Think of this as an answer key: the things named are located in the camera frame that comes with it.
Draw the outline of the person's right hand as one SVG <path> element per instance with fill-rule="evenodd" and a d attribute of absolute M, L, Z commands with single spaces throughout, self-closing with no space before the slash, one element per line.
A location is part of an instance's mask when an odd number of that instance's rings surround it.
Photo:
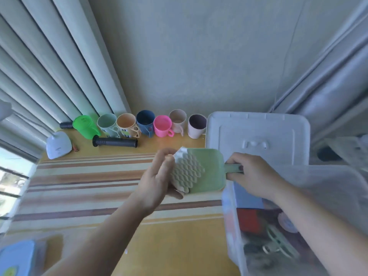
<path fill-rule="evenodd" d="M 227 179 L 237 182 L 254 196 L 275 202 L 276 195 L 288 185 L 260 156 L 235 152 L 225 163 L 242 166 L 242 172 L 227 173 Z"/>

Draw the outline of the green plastic slotted scoop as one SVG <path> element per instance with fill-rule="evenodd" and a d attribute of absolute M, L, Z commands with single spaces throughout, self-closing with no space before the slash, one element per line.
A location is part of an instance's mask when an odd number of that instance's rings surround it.
<path fill-rule="evenodd" d="M 225 187 L 227 164 L 220 151 L 187 148 L 183 162 L 191 179 L 188 194 L 220 191 Z"/>

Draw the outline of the white wiping cloth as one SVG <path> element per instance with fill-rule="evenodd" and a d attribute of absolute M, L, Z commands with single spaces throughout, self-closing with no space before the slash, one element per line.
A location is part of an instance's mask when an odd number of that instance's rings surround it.
<path fill-rule="evenodd" d="M 171 172 L 172 184 L 179 193 L 185 195 L 189 193 L 189 185 L 191 184 L 188 171 L 185 169 L 185 163 L 183 162 L 184 156 L 187 154 L 187 148 L 181 147 L 174 154 L 174 168 Z"/>

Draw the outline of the person's right forearm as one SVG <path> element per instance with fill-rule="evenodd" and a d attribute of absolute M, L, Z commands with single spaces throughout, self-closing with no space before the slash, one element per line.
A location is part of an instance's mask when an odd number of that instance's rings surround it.
<path fill-rule="evenodd" d="M 368 276 L 367 235 L 283 179 L 271 194 L 330 275 Z"/>

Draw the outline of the red box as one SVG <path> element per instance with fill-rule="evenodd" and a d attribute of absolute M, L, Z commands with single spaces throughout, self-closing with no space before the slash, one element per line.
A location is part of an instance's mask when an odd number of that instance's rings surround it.
<path fill-rule="evenodd" d="M 236 211 L 241 232 L 255 235 L 261 235 L 264 232 L 260 209 L 237 208 Z"/>

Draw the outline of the pink plastic cup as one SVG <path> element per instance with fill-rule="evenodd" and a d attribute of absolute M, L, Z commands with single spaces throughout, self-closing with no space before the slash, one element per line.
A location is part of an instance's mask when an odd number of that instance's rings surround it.
<path fill-rule="evenodd" d="M 156 116 L 153 125 L 154 132 L 159 138 L 164 138 L 166 136 L 173 137 L 175 134 L 172 130 L 172 120 L 169 118 L 169 116 Z"/>

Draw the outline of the beige plastic cup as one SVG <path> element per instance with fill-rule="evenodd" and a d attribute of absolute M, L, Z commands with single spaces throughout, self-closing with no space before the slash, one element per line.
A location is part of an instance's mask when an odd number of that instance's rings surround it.
<path fill-rule="evenodd" d="M 186 117 L 186 112 L 181 109 L 176 109 L 169 113 L 169 118 L 172 121 L 171 129 L 174 133 L 184 136 Z"/>

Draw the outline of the white round container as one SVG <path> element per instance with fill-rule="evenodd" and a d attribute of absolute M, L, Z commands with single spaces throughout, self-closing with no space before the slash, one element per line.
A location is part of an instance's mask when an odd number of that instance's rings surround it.
<path fill-rule="evenodd" d="M 278 214 L 278 223 L 287 232 L 294 234 L 298 232 L 297 228 L 284 212 Z"/>

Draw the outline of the long black rubber grip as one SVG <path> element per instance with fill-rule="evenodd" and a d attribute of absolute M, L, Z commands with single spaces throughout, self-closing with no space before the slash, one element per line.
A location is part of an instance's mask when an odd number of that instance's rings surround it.
<path fill-rule="evenodd" d="M 117 147 L 128 147 L 128 148 L 137 148 L 138 140 L 137 139 L 126 139 L 126 138 L 101 138 L 98 135 L 95 135 L 92 139 L 92 145 L 94 147 L 98 146 L 117 146 Z"/>

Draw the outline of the clear plastic storage box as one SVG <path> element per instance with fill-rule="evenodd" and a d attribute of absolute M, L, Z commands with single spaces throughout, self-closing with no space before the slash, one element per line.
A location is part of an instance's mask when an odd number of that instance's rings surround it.
<path fill-rule="evenodd" d="M 316 203 L 368 235 L 368 182 L 342 165 L 277 166 Z M 241 276 L 328 276 L 300 231 L 272 201 L 227 181 L 222 207 L 228 256 Z"/>

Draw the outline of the orange plastic cup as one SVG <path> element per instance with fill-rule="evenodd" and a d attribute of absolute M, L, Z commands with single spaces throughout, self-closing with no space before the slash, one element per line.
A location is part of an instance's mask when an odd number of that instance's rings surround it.
<path fill-rule="evenodd" d="M 130 113 L 124 113 L 117 117 L 117 126 L 125 138 L 140 138 L 141 131 L 136 123 L 136 117 Z"/>

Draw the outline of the striped table mat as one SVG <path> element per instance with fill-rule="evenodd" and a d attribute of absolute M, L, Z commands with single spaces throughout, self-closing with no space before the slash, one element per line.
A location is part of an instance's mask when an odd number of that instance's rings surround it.
<path fill-rule="evenodd" d="M 136 189 L 153 157 L 142 153 L 39 164 L 7 234 L 96 227 Z"/>

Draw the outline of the white plastic device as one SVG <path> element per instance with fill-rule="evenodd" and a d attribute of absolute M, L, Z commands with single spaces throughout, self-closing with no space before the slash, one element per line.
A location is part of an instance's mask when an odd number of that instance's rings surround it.
<path fill-rule="evenodd" d="M 63 131 L 57 131 L 46 140 L 46 153 L 50 160 L 65 156 L 72 150 L 72 143 Z"/>

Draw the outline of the light blue lidded box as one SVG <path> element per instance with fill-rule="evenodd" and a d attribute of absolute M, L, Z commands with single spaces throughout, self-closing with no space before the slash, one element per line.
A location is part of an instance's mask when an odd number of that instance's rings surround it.
<path fill-rule="evenodd" d="M 0 276 L 41 276 L 47 242 L 23 240 L 0 250 Z"/>

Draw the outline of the white pleated curtain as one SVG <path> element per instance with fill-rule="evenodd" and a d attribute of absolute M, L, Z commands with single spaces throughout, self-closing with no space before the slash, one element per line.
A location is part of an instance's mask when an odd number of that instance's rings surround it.
<path fill-rule="evenodd" d="M 131 113 L 89 0 L 0 0 L 0 148 L 37 162 L 62 122 Z"/>

